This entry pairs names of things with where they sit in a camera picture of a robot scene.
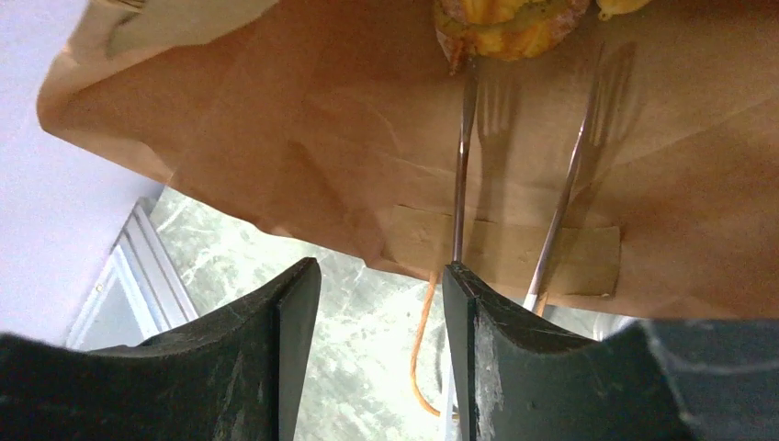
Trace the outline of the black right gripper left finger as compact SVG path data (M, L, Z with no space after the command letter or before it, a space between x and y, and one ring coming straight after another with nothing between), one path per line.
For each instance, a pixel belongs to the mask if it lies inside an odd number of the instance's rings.
M4 440L290 440L321 293L311 257L135 346L3 334Z

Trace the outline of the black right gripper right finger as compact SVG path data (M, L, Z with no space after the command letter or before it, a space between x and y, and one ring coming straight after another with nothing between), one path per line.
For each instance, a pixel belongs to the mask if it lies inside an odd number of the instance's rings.
M466 440L775 440L775 320L640 320L602 341L443 277Z

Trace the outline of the metal tongs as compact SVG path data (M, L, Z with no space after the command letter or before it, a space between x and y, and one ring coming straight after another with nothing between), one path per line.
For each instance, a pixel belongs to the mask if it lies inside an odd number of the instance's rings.
M622 45L605 58L596 55L593 68L593 90L584 119L578 130L577 144L567 149L570 160L561 164L560 153L548 147L516 147L514 132L518 126L521 101L521 82L514 66L507 62L485 62L474 70L466 86L461 122L460 145L457 153L455 208L452 258L461 261L464 254L474 259L475 248L463 246L465 228L465 196L471 132L479 130L481 147L481 181L477 211L505 218L505 209L516 204L528 205L536 214L535 225L543 225L545 242L534 258L534 273L522 279L520 286L526 294L523 303L531 312L541 313L537 304L545 276L551 269L550 254L553 239L561 227L564 209L553 204L568 204L573 182L581 162L591 158L593 150L584 147L582 139L596 120L598 108L595 99L600 88L617 93L624 86L633 69L636 45Z

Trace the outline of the red brown paper bag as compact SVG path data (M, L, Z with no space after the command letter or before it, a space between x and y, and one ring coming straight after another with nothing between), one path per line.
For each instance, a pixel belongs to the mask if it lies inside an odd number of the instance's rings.
M568 165L601 44L636 45L602 86L559 267L559 306L647 318L778 314L778 4L653 1L589 11L509 63L516 147ZM163 180L263 232L412 277L450 247L464 80L429 1L92 1L37 111L50 134ZM477 211L468 265L510 296L545 235L528 205Z

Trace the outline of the yellow fake bread roll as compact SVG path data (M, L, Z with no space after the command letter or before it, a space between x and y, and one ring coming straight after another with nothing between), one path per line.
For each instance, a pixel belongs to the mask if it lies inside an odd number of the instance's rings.
M559 45L590 7L580 0L434 1L435 34L458 74L476 57L517 61Z

